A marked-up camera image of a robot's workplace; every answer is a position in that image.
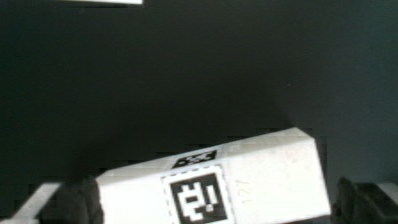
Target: dark green wall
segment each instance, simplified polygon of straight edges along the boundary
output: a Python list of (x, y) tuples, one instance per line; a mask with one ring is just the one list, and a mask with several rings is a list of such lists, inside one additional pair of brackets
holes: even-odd
[(0, 216), (43, 181), (292, 126), (333, 201), (341, 176), (398, 181), (397, 86), (393, 0), (2, 0)]

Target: white surface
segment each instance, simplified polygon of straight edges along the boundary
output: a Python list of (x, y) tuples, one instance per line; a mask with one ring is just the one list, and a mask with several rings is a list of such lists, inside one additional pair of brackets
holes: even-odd
[(0, 222), (0, 224), (38, 224), (39, 223), (34, 218), (41, 211), (43, 206), (46, 205), (48, 199), (50, 199), (59, 187), (61, 187), (61, 183), (45, 183), (39, 186), (39, 188), (38, 188), (38, 190), (36, 190), (14, 216), (13, 216), (13, 219), (4, 220)]
[(62, 0), (62, 1), (121, 3), (121, 4), (135, 4), (135, 5), (142, 5), (142, 2), (144, 2), (144, 0)]
[[(180, 158), (213, 150), (215, 160), (173, 169)], [(182, 175), (190, 178), (190, 173), (212, 167), (222, 169), (217, 178), (221, 188), (226, 185), (222, 200), (226, 206), (231, 204), (231, 223), (277, 224), (331, 214), (315, 140), (293, 128), (110, 170), (98, 177), (105, 224), (178, 224), (173, 181), (166, 180)], [(183, 209), (198, 207), (198, 203), (199, 199)]]
[(398, 186), (393, 183), (377, 184), (395, 203), (398, 204)]

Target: white light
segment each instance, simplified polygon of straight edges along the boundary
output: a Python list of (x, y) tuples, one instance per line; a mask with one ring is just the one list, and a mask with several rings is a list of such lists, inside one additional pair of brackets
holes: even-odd
[(142, 5), (144, 0), (66, 0), (73, 2), (98, 2), (98, 3), (118, 3)]

